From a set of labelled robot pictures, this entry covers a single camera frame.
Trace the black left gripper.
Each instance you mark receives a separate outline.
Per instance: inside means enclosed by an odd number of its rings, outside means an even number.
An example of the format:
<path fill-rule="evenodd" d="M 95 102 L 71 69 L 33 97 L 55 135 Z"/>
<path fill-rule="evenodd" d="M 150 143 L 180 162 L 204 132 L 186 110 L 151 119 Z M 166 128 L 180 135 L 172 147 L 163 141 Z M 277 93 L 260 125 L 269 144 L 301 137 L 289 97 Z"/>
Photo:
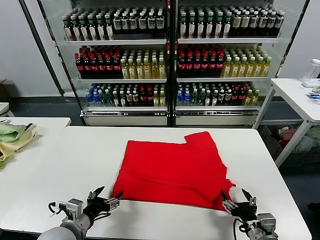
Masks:
<path fill-rule="evenodd" d="M 98 187 L 94 191 L 90 191 L 87 197 L 87 205 L 83 209 L 91 222 L 101 218 L 108 217 L 110 211 L 116 209 L 120 205 L 123 191 L 118 193 L 115 197 L 106 199 L 99 197 L 99 194 L 104 190 L 105 186 Z"/>

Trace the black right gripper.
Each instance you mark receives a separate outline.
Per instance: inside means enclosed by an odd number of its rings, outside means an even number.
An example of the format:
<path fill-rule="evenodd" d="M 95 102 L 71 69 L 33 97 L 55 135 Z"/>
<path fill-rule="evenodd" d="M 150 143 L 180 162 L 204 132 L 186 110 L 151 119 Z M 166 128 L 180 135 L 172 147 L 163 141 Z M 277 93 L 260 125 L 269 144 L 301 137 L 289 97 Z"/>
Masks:
<path fill-rule="evenodd" d="M 243 188 L 241 191 L 247 202 L 234 203 L 232 200 L 228 199 L 224 191 L 221 190 L 222 206 L 233 217 L 239 217 L 243 222 L 257 220 L 257 198 Z"/>

